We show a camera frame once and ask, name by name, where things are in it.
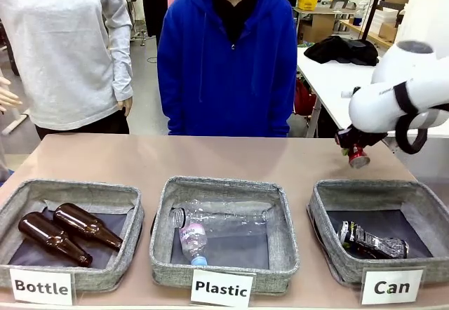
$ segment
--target black pants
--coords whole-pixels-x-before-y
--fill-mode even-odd
[[[41,140],[53,133],[116,133],[120,135],[128,135],[129,127],[126,121],[125,111],[114,112],[112,115],[100,119],[99,121],[82,126],[73,130],[51,130],[36,126],[37,134]]]

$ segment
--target storage basket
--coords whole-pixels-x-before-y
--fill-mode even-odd
[[[43,212],[51,219],[51,211],[63,203],[74,203],[102,219],[122,238],[120,251],[75,238],[93,256],[91,267],[76,267],[64,257],[47,253],[19,232],[18,222],[27,213]],[[76,291],[113,290],[131,263],[143,216],[140,191],[134,187],[59,180],[23,182],[0,208],[0,287],[11,287],[9,269],[26,269],[70,273]]]
[[[213,265],[208,255],[209,266],[182,263],[174,253],[180,241],[178,232],[168,216],[172,208],[193,200],[199,201],[201,210],[214,213],[217,218],[229,213],[254,215],[265,212],[266,234],[264,238],[220,239],[226,240],[226,244],[220,243],[218,255],[225,256],[228,251],[233,255],[233,260],[226,267]],[[254,247],[245,247],[254,243],[252,240],[257,242]],[[210,243],[208,238],[206,249],[209,245],[212,241]],[[243,246],[245,250],[236,252],[236,248],[227,247],[234,245],[240,249]],[[247,267],[254,262],[263,266],[264,255],[266,269]],[[154,222],[149,256],[153,279],[162,285],[190,288],[194,270],[205,269],[255,276],[252,291],[272,295],[283,294],[287,290],[288,282],[300,264],[290,210],[282,188],[264,182],[195,177],[173,177],[167,181]]]
[[[297,0],[297,7],[304,11],[313,11],[318,0]]]
[[[419,182],[323,180],[317,182],[309,214],[337,281],[359,285],[363,268],[426,267],[425,283],[449,281],[449,210]],[[354,221],[379,237],[401,238],[408,258],[361,259],[337,237],[342,221]]]

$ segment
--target red bag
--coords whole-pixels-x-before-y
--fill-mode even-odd
[[[311,115],[314,109],[316,95],[309,93],[301,80],[296,79],[295,89],[295,114],[301,116]]]

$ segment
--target tan tabletop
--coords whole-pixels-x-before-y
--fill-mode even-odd
[[[29,178],[109,182],[142,191],[142,238],[123,282],[114,292],[79,294],[79,305],[187,305],[189,290],[157,286],[149,263],[149,228],[166,180],[174,175],[229,177],[280,184],[286,191],[298,245],[300,270],[281,297],[256,296],[251,306],[357,308],[360,294],[335,282],[306,214],[312,187],[322,179],[401,179],[413,176],[382,143],[367,149],[371,164],[348,166],[333,140],[48,136],[0,189],[0,202]],[[0,302],[13,302],[10,290]],[[449,304],[449,285],[426,288],[413,306]]]

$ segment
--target blue bottle cap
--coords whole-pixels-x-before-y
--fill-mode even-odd
[[[197,256],[192,260],[192,266],[207,266],[208,262],[204,256]]]

